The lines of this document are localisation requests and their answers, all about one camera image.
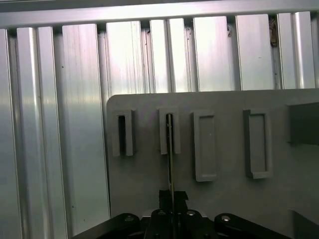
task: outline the empty slot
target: empty slot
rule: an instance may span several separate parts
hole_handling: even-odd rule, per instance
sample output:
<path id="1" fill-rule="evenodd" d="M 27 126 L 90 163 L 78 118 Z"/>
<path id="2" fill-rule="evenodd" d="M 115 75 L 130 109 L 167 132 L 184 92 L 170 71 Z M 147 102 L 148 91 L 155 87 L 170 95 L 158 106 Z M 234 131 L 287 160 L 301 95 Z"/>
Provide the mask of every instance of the empty slot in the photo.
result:
<path id="1" fill-rule="evenodd" d="M 118 119 L 119 119 L 120 154 L 125 155 L 125 152 L 126 152 L 125 116 L 119 116 Z"/>
<path id="2" fill-rule="evenodd" d="M 246 175 L 272 177 L 271 126 L 264 110 L 244 110 Z"/>
<path id="3" fill-rule="evenodd" d="M 250 161 L 252 172 L 267 171 L 265 121 L 263 115 L 250 117 Z"/>
<path id="4" fill-rule="evenodd" d="M 194 112 L 194 153 L 197 182 L 213 181 L 216 174 L 214 112 Z"/>

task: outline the metal rail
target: metal rail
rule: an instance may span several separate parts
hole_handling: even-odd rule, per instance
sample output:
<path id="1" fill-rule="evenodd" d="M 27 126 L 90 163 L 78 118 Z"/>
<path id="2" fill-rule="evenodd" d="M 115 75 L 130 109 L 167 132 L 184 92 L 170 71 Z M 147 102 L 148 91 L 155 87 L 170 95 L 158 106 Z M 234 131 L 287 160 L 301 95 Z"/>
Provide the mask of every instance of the metal rail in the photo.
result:
<path id="1" fill-rule="evenodd" d="M 0 13 L 0 28 L 318 11 L 318 0 L 218 0 Z"/>

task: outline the rectangular slot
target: rectangular slot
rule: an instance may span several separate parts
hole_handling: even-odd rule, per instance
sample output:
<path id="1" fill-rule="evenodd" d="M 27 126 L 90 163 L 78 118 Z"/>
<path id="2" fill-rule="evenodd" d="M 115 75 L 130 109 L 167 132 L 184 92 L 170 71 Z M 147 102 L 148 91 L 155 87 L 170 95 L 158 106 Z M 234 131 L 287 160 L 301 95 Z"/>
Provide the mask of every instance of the rectangular slot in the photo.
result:
<path id="1" fill-rule="evenodd" d="M 180 153 L 180 132 L 179 132 L 179 115 L 178 108 L 160 108 L 159 109 L 159 137 L 160 153 L 167 154 L 167 136 L 166 136 L 166 117 L 172 115 L 173 118 L 173 151 L 175 154 Z"/>
<path id="2" fill-rule="evenodd" d="M 120 154 L 125 154 L 126 152 L 126 132 L 125 132 L 125 116 L 119 116 L 119 144 L 120 144 Z"/>
<path id="3" fill-rule="evenodd" d="M 272 176 L 271 130 L 267 113 L 244 111 L 246 175 L 253 179 Z"/>
<path id="4" fill-rule="evenodd" d="M 242 90 L 275 89 L 268 15 L 236 16 Z"/>
<path id="5" fill-rule="evenodd" d="M 214 181 L 217 177 L 214 112 L 195 111 L 193 120 L 196 181 Z"/>
<path id="6" fill-rule="evenodd" d="M 112 124 L 113 156 L 133 156 L 133 110 L 113 111 Z"/>

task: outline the bolt head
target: bolt head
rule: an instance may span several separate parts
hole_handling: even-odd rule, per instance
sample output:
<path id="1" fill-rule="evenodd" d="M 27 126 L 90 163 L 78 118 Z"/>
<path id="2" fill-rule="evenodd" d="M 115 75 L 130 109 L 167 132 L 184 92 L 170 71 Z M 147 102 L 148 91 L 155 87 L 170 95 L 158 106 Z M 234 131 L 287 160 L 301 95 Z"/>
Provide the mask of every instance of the bolt head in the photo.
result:
<path id="1" fill-rule="evenodd" d="M 229 222 L 229 221 L 230 221 L 230 217 L 229 217 L 229 216 L 221 216 L 221 219 L 222 219 L 224 222 Z"/>
<path id="2" fill-rule="evenodd" d="M 131 222 L 131 221 L 133 221 L 134 220 L 134 217 L 132 217 L 132 216 L 127 216 L 126 218 L 125 218 L 125 222 Z"/>
<path id="3" fill-rule="evenodd" d="M 187 211 L 187 215 L 189 215 L 189 216 L 194 216 L 194 215 L 195 215 L 195 212 L 194 212 L 194 211 L 192 211 L 192 210 Z"/>
<path id="4" fill-rule="evenodd" d="M 165 216 L 166 213 L 165 213 L 164 211 L 159 211 L 159 212 L 158 212 L 158 215 L 159 215 L 159 216 Z"/>

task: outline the aluminum profile wall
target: aluminum profile wall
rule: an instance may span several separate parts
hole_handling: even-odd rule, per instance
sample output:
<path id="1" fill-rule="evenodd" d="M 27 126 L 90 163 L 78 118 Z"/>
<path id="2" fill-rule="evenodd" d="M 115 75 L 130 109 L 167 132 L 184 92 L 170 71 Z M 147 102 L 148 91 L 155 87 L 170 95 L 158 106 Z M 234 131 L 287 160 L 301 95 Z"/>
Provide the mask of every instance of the aluminum profile wall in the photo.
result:
<path id="1" fill-rule="evenodd" d="M 218 4 L 0 13 L 0 238 L 110 217 L 112 95 L 319 86 L 317 1 Z"/>

